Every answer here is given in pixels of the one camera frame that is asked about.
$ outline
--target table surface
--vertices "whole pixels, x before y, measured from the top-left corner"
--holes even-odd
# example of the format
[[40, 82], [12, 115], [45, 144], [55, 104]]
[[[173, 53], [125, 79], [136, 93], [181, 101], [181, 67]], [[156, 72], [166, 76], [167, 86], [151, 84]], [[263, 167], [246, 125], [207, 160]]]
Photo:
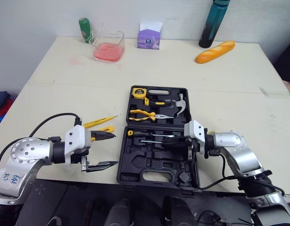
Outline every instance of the table surface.
[[[260, 46], [236, 43], [231, 52], [202, 65], [194, 62], [203, 51], [194, 41], [161, 40], [160, 46], [137, 49], [136, 40], [126, 39], [122, 58], [106, 63], [94, 60], [81, 38], [58, 37], [1, 122], [0, 151], [56, 113], [74, 112], [83, 122], [117, 114], [93, 127], [113, 125], [116, 138], [93, 143], [88, 157], [91, 164], [117, 161], [130, 87], [186, 87], [192, 118], [209, 130], [241, 133], [264, 168], [272, 170], [273, 184], [290, 194], [290, 95]], [[71, 116], [54, 119], [36, 136], [65, 138], [73, 121]], [[199, 156], [198, 162], [201, 186], [221, 178], [221, 158]], [[117, 166], [85, 173], [80, 164], [54, 164], [42, 167], [37, 178], [112, 184], [116, 172]], [[240, 192], [232, 180], [210, 190]]]

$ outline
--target black toolbox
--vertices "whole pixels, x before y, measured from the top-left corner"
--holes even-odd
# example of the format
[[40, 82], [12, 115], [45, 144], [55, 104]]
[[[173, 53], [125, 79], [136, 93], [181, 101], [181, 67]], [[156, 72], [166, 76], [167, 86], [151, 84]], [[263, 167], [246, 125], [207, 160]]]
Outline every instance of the black toolbox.
[[[149, 99], [150, 104], [145, 105], [145, 99], [136, 99], [133, 92], [144, 94]], [[157, 107], [152, 106], [154, 102], [179, 101], [179, 94], [183, 94], [186, 102], [185, 110], [178, 116], [180, 107]], [[147, 117], [140, 113], [130, 113], [130, 110], [141, 109], [156, 114], [173, 116], [173, 119], [155, 119], [145, 121], [132, 121], [129, 118]], [[118, 183], [127, 189], [134, 189], [135, 186], [158, 186], [176, 188], [187, 191], [196, 190], [199, 185], [198, 168], [195, 157], [194, 176], [191, 176], [191, 161], [188, 160], [188, 152], [180, 150], [166, 150], [160, 143], [143, 143], [141, 140], [161, 142], [166, 137], [131, 137], [128, 131], [150, 132], [156, 135], [183, 136], [184, 124], [191, 121], [188, 91], [185, 88], [168, 88], [152, 86], [132, 86], [130, 90], [128, 110], [126, 116], [127, 126], [124, 129], [120, 161], [117, 171]], [[148, 173], [158, 173], [157, 180], [147, 180]]]

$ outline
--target black screwdriver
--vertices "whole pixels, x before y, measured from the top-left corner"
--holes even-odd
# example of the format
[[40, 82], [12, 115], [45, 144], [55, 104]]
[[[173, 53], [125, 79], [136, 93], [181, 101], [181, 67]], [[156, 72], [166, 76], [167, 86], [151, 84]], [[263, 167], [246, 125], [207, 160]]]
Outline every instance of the black screwdriver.
[[151, 132], [144, 132], [144, 131], [138, 131], [138, 130], [129, 130], [127, 134], [129, 137], [152, 137], [152, 136], [175, 137], [174, 135], [160, 135], [160, 134], [153, 134]]

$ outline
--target teal water bottle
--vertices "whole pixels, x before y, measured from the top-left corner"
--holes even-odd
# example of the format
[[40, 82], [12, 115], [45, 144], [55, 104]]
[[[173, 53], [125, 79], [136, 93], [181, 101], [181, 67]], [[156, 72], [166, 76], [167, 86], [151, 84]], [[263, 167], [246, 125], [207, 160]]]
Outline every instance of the teal water bottle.
[[199, 40], [199, 45], [202, 48], [209, 48], [212, 45], [229, 3], [230, 0], [213, 0], [205, 28]]

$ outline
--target yellow screwdriver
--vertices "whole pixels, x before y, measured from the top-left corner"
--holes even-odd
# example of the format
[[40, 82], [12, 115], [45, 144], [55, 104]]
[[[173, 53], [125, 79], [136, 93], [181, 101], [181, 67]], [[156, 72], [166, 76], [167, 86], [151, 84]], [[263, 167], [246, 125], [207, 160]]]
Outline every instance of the yellow screwdriver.
[[115, 117], [117, 117], [117, 115], [116, 116], [107, 117], [107, 118], [103, 118], [103, 119], [98, 119], [98, 120], [95, 120], [95, 121], [90, 121], [88, 123], [85, 123], [83, 126], [85, 128], [89, 128], [89, 127], [92, 127], [92, 126], [96, 126], [96, 125], [102, 124], [102, 123], [104, 123], [106, 121], [112, 120]]

